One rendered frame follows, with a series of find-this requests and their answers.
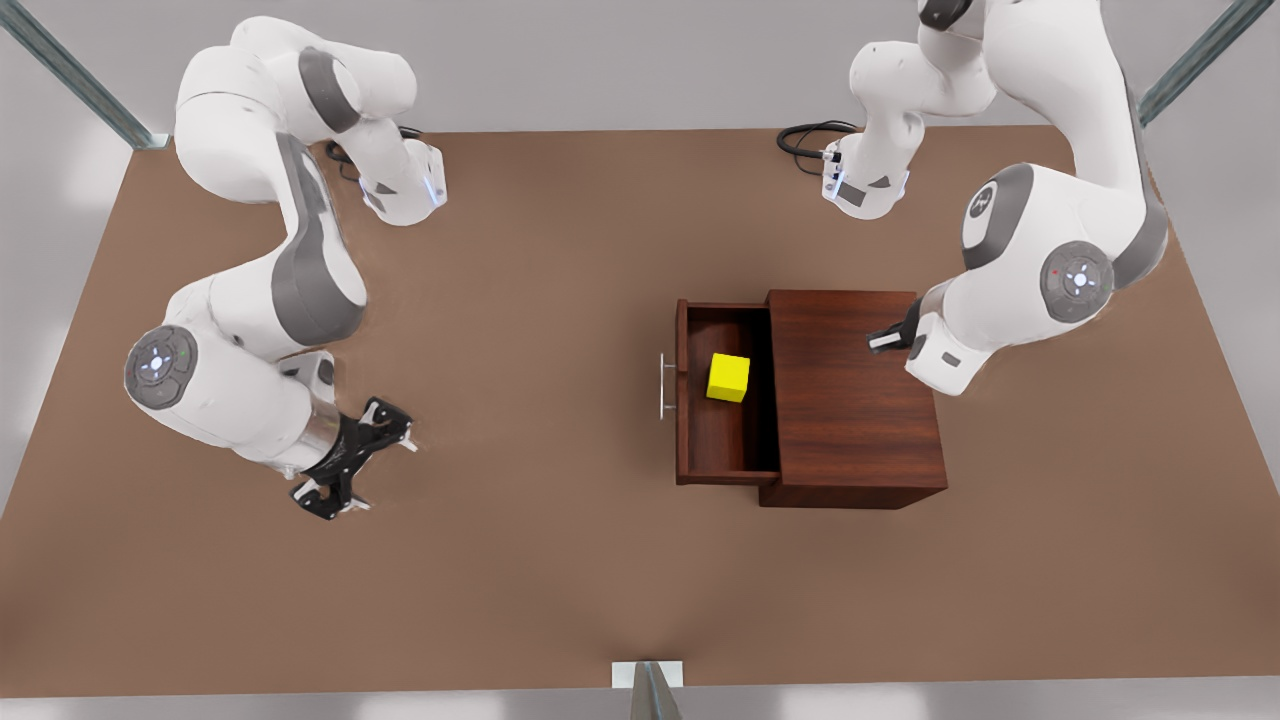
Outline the dark brown wooden cabinet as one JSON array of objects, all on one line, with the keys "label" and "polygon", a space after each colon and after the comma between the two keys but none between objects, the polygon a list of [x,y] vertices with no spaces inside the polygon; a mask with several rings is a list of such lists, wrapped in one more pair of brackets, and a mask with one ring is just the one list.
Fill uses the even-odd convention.
[{"label": "dark brown wooden cabinet", "polygon": [[933,392],[876,356],[901,291],[772,290],[780,478],[763,507],[902,509],[948,486]]}]

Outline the yellow cube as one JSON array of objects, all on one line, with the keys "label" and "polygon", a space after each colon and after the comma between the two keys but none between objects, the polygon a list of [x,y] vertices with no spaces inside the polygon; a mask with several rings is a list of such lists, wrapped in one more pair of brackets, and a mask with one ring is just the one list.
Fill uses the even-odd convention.
[{"label": "yellow cube", "polygon": [[750,359],[731,354],[713,354],[707,379],[708,398],[741,404],[748,392]]}]

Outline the silver frame post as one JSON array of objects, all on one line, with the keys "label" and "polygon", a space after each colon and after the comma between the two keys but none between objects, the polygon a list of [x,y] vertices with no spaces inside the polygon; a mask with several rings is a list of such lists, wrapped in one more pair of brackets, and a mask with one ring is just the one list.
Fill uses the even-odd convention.
[{"label": "silver frame post", "polygon": [[1140,97],[1138,122],[1146,128],[1169,109],[1276,0],[1233,0]]},{"label": "silver frame post", "polygon": [[154,133],[138,120],[19,0],[0,0],[0,28],[5,29],[131,149],[160,150],[169,145],[169,135]]},{"label": "silver frame post", "polygon": [[673,688],[684,687],[682,661],[613,662],[611,683],[630,691],[628,720],[684,720],[673,694]]}]

